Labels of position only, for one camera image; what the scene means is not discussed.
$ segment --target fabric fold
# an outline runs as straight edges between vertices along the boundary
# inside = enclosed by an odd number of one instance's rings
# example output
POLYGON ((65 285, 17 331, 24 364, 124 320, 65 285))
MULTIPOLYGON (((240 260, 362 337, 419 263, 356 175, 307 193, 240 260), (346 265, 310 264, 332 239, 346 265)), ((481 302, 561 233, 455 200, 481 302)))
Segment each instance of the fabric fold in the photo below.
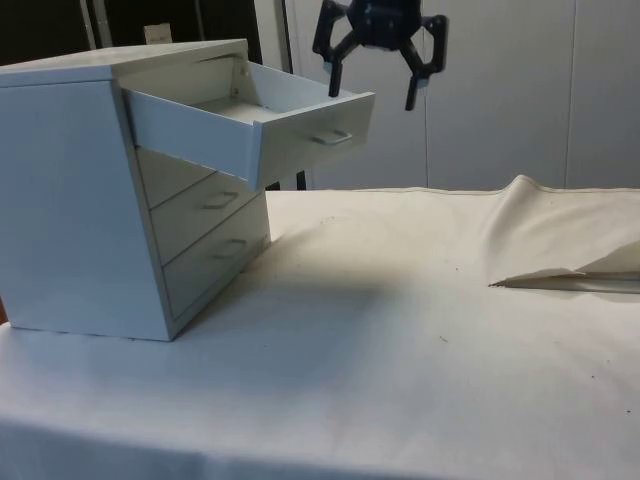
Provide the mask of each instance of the fabric fold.
POLYGON ((517 177, 482 244, 490 285, 640 293, 640 191, 555 190, 517 177))

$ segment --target open drawer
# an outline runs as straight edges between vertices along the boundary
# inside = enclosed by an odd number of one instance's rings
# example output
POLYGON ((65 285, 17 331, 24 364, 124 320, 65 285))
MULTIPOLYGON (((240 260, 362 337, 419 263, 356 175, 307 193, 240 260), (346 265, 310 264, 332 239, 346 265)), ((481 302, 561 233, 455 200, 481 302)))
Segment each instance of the open drawer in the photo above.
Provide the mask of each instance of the open drawer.
POLYGON ((136 145, 259 190, 366 140, 374 94, 328 90, 235 56, 120 79, 136 145))

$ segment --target metal drawer handle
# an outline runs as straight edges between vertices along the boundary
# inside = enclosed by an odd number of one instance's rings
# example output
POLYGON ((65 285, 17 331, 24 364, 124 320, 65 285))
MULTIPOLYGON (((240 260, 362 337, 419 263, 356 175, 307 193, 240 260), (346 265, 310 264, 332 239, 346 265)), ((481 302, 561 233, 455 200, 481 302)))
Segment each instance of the metal drawer handle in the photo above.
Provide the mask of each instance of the metal drawer handle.
POLYGON ((222 210, 229 206, 240 194, 237 192, 220 192, 212 195, 202 208, 205 210, 222 210))
POLYGON ((245 248, 247 248, 246 240, 242 240, 240 238, 232 238, 231 240, 227 240, 226 242, 222 242, 216 247, 218 251, 224 251, 225 248, 228 247, 230 252, 226 253, 214 253, 211 255, 211 258, 214 260, 228 260, 230 258, 235 258, 244 252, 245 248))
POLYGON ((320 145, 324 145, 325 147, 335 147, 336 145, 340 145, 341 143, 348 142, 353 138, 353 134, 349 132, 343 132, 342 130, 333 130, 331 132, 334 135, 337 135, 337 138, 326 138, 325 135, 314 135, 312 140, 320 145))

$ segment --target closed drawer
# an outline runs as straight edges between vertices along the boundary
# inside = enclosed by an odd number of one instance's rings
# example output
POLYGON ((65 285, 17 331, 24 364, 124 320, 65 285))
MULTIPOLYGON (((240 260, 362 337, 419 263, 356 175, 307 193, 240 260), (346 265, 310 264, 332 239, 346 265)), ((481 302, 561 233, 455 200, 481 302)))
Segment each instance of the closed drawer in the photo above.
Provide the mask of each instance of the closed drawer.
POLYGON ((213 232, 164 267, 173 317, 178 317, 229 268, 269 234, 265 195, 229 217, 213 232))
POLYGON ((137 149, 140 174, 149 208, 154 208, 215 170, 161 153, 137 149))
POLYGON ((160 261, 172 258, 255 195, 247 183, 215 173, 151 210, 160 261))
POLYGON ((247 179, 254 190, 366 141, 372 93, 330 98, 326 85, 235 57, 185 65, 182 75, 211 81, 188 97, 177 75, 164 97, 151 81, 121 83, 136 145, 247 179))

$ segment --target robotic arm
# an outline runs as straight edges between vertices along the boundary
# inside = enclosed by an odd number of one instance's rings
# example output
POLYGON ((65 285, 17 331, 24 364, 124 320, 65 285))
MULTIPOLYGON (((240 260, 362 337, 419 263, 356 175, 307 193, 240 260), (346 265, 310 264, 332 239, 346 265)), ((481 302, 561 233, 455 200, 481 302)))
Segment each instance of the robotic arm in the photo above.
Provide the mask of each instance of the robotic arm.
POLYGON ((444 70, 447 50, 448 19, 443 15, 423 17, 421 0, 352 0, 346 6, 334 0, 323 0, 318 18, 313 51, 331 64, 329 96, 340 92, 342 61, 358 45, 400 50, 411 69, 406 110, 413 110, 420 80, 428 80, 444 70), (353 30, 335 47, 331 34, 335 23, 346 16, 353 30), (433 36, 433 56, 423 63, 411 37, 424 27, 433 36))

